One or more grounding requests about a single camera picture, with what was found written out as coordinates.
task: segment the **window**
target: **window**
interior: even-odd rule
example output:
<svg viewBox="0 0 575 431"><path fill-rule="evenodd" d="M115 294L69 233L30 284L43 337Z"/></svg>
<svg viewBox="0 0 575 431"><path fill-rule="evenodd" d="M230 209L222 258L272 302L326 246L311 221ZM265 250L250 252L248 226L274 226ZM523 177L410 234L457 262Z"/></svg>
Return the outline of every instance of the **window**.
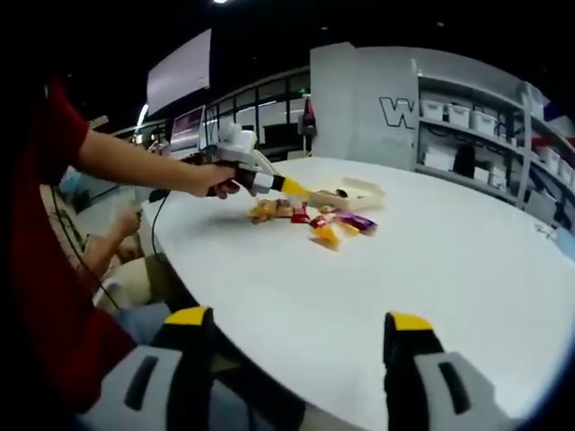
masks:
<svg viewBox="0 0 575 431"><path fill-rule="evenodd" d="M219 104L219 129L226 129L234 122L234 99L225 99Z"/></svg>
<svg viewBox="0 0 575 431"><path fill-rule="evenodd" d="M289 122L291 124L297 124L299 118L304 115L304 108L305 99L303 97L289 101Z"/></svg>
<svg viewBox="0 0 575 431"><path fill-rule="evenodd" d="M286 99L286 80L274 81L260 87L260 103Z"/></svg>
<svg viewBox="0 0 575 431"><path fill-rule="evenodd" d="M294 75L289 77L289 95L290 98L294 97L295 94L301 96L301 90L310 91L310 75L309 72L305 72L299 75Z"/></svg>
<svg viewBox="0 0 575 431"><path fill-rule="evenodd" d="M213 145L217 142L217 112L216 105L207 106L206 112L204 113L204 126L200 131L201 136L201 148L206 145Z"/></svg>
<svg viewBox="0 0 575 431"><path fill-rule="evenodd" d="M260 105L260 142L264 144L275 145L270 141L270 133L266 136L266 128L269 126L276 126L278 124L287 124L288 118L286 114L285 101L268 101Z"/></svg>
<svg viewBox="0 0 575 431"><path fill-rule="evenodd" d="M255 89L238 94L235 98L235 105L237 107L235 122L255 130Z"/></svg>

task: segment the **red wrapper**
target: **red wrapper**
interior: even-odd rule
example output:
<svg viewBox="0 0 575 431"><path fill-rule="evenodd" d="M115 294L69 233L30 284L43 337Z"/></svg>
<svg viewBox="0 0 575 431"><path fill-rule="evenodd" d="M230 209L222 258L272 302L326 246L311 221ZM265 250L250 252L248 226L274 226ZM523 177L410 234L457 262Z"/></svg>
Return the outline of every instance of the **red wrapper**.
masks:
<svg viewBox="0 0 575 431"><path fill-rule="evenodd" d="M314 220L312 220L309 224L315 229L317 227L326 226L329 222L323 215L317 216Z"/></svg>
<svg viewBox="0 0 575 431"><path fill-rule="evenodd" d="M291 223L309 223L309 215L307 215L305 202L300 208L294 207L294 214L291 216Z"/></svg>

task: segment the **black cable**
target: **black cable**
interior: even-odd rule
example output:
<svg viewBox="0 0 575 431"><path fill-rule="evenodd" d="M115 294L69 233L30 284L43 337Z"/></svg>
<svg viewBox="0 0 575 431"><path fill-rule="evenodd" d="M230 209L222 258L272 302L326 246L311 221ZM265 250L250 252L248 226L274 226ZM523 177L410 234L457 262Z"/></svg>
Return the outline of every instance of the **black cable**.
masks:
<svg viewBox="0 0 575 431"><path fill-rule="evenodd" d="M162 211L162 208L164 207L165 201L168 200L169 196L170 196L170 192L168 192L168 194L165 195L164 200L162 201L162 203L160 204L160 207L158 208L158 212L155 213L154 221L152 223L152 250L154 251L154 256L158 260L158 262L160 261L160 256L158 256L157 250L155 249L155 222L157 221L158 216L160 215L160 211Z"/></svg>
<svg viewBox="0 0 575 431"><path fill-rule="evenodd" d="M74 243L72 242L72 238L70 238L70 235L68 235L68 231L66 229L66 226L64 225L64 220L62 220L62 215L60 214L60 210L58 208L58 202L56 200L56 190L54 187L50 187L50 189L52 190L52 200L54 201L54 210L56 211L57 219L60 222L60 226L62 226L62 230L64 231L64 235L66 236L66 239L68 240L68 243L70 244L70 247L74 251L75 256L80 261L80 263L82 264L82 266L84 267L86 272L88 272L93 277L93 279L96 281L98 288L104 292L104 294L108 297L108 299L110 299L110 301L114 305L114 307L116 307L119 310L118 304L116 303L116 301L114 301L114 298L111 297L110 293L103 286L102 282L100 281L100 278L98 276L96 276L92 272L91 269L88 268L88 266L82 260L82 256L80 256L80 253L78 252L78 250L75 249Z"/></svg>

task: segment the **white storage box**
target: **white storage box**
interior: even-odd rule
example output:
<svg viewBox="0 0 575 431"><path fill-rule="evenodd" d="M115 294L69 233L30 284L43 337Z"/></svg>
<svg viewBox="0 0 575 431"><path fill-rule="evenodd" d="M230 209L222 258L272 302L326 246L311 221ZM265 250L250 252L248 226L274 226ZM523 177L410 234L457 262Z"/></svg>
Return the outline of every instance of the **white storage box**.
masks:
<svg viewBox="0 0 575 431"><path fill-rule="evenodd" d="M535 151L541 157L541 160L549 168L549 171L559 175L559 162L561 157L549 146L536 148Z"/></svg>
<svg viewBox="0 0 575 431"><path fill-rule="evenodd" d="M563 159L559 161L559 176L567 184L571 184L571 178L573 176L573 168L571 168L569 164Z"/></svg>
<svg viewBox="0 0 575 431"><path fill-rule="evenodd" d="M532 84L523 82L518 87L518 97L521 100L522 93L525 93L531 101L531 114L541 120L544 120L545 97L543 93Z"/></svg>
<svg viewBox="0 0 575 431"><path fill-rule="evenodd" d="M491 171L489 172L489 183L496 189L505 190L507 187L505 171L497 166L491 168Z"/></svg>
<svg viewBox="0 0 575 431"><path fill-rule="evenodd" d="M475 173L473 175L473 178L480 181L480 182L484 182L485 184L488 184L489 183L489 171L486 171L485 169L482 169L482 168L475 167Z"/></svg>
<svg viewBox="0 0 575 431"><path fill-rule="evenodd" d="M421 101L421 113L426 119L443 121L444 108L445 105L440 101Z"/></svg>
<svg viewBox="0 0 575 431"><path fill-rule="evenodd" d="M449 154L438 152L425 153L425 165L431 168L440 169L441 171L451 171L453 169L453 161L455 157Z"/></svg>
<svg viewBox="0 0 575 431"><path fill-rule="evenodd" d="M497 126L497 119L492 115L484 114L478 110L471 112L471 127L484 135L495 136L495 127ZM507 137L501 137L502 140L507 141Z"/></svg>
<svg viewBox="0 0 575 431"><path fill-rule="evenodd" d="M465 106L453 105L449 103L447 105L447 114L449 115L449 122L460 126L462 128L469 127L469 114L471 110Z"/></svg>

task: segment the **snack wrapper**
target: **snack wrapper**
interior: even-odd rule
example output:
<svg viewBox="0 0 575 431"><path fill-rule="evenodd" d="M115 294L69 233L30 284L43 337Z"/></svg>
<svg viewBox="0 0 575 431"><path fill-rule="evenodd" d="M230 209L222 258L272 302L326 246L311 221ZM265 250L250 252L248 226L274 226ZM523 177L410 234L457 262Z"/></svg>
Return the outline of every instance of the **snack wrapper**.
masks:
<svg viewBox="0 0 575 431"><path fill-rule="evenodd" d="M291 216L291 223L309 223L309 215L307 215L307 204L305 202L293 203L294 214Z"/></svg>
<svg viewBox="0 0 575 431"><path fill-rule="evenodd" d="M310 222L313 240L324 247L337 250L342 240L355 236L359 230L349 224L344 224L335 215L319 215Z"/></svg>
<svg viewBox="0 0 575 431"><path fill-rule="evenodd" d="M361 215L355 215L351 213L339 213L337 217L338 220L340 220L344 224L351 225L362 233L372 232L377 228L377 224L375 222L372 222L368 218L362 217Z"/></svg>
<svg viewBox="0 0 575 431"><path fill-rule="evenodd" d="M275 200L263 199L259 201L258 205L249 213L252 223L259 224L275 218L277 208L278 202Z"/></svg>
<svg viewBox="0 0 575 431"><path fill-rule="evenodd" d="M294 215L294 208L286 199L278 199L278 207L276 208L277 218L291 218Z"/></svg>
<svg viewBox="0 0 575 431"><path fill-rule="evenodd" d="M331 214L331 213L335 213L335 211L337 210L336 207L332 207L331 205L321 205L320 207L317 208L317 210L321 213L321 214Z"/></svg>

